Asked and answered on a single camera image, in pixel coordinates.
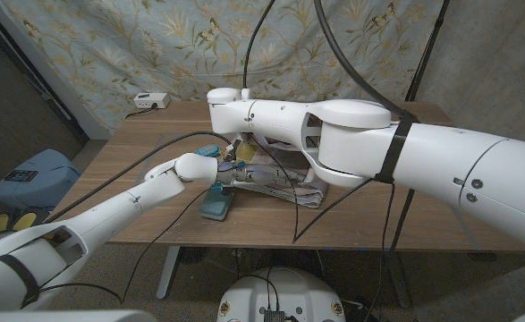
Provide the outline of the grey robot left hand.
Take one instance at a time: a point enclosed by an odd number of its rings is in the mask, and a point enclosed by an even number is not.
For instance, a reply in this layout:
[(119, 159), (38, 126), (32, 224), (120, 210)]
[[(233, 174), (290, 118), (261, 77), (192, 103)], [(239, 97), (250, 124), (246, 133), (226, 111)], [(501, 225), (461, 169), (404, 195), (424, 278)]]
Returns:
[(291, 181), (303, 181), (305, 175), (274, 165), (244, 164), (218, 170), (216, 179), (224, 183), (250, 182), (259, 185), (287, 186)]

